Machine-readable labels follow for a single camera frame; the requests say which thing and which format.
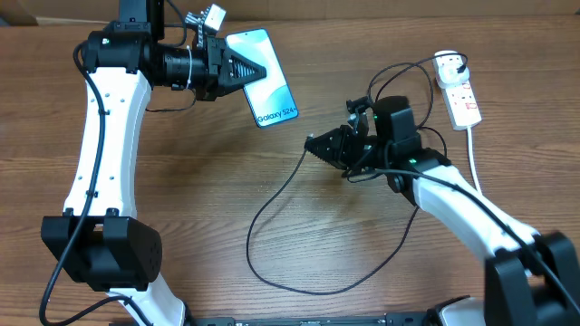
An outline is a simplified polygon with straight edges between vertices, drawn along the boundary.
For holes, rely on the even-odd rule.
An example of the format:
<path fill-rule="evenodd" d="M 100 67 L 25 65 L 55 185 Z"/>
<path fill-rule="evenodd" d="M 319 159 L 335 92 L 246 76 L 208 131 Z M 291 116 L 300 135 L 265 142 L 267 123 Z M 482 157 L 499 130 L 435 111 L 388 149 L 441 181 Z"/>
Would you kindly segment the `Samsung Galaxy smartphone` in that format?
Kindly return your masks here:
<path fill-rule="evenodd" d="M 298 116 L 298 108 L 266 29 L 255 29 L 226 37 L 227 45 L 266 68 L 266 77 L 244 87 L 246 99 L 259 128 Z"/>

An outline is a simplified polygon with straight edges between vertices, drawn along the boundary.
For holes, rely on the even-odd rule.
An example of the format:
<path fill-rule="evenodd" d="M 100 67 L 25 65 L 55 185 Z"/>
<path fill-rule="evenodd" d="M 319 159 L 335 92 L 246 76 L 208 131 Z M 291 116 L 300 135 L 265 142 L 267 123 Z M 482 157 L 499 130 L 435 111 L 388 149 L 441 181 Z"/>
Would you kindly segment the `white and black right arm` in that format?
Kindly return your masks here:
<path fill-rule="evenodd" d="M 484 298 L 427 310 L 426 325 L 576 325 L 579 262 L 562 233 L 543 235 L 472 187 L 451 161 L 425 148 L 409 101 L 347 101 L 347 124 L 304 144 L 343 177 L 385 176 L 389 187 L 444 224 L 483 264 Z"/>

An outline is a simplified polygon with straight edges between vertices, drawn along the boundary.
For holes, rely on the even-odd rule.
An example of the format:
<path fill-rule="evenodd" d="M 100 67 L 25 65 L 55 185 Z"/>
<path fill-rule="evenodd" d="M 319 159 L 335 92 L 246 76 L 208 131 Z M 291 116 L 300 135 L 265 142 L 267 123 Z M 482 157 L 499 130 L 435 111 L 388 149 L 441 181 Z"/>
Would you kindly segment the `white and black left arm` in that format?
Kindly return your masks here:
<path fill-rule="evenodd" d="M 87 87 L 79 163 L 59 216 L 41 237 L 57 273 L 104 292 L 139 325 L 190 325 L 187 304 L 161 276 L 160 234 L 137 217 L 135 170 L 143 117 L 155 87 L 213 101 L 263 79 L 266 69 L 231 49 L 218 30 L 225 11 L 185 14 L 192 44 L 164 40 L 164 3 L 123 1 L 119 17 L 79 43 L 73 60 Z"/>

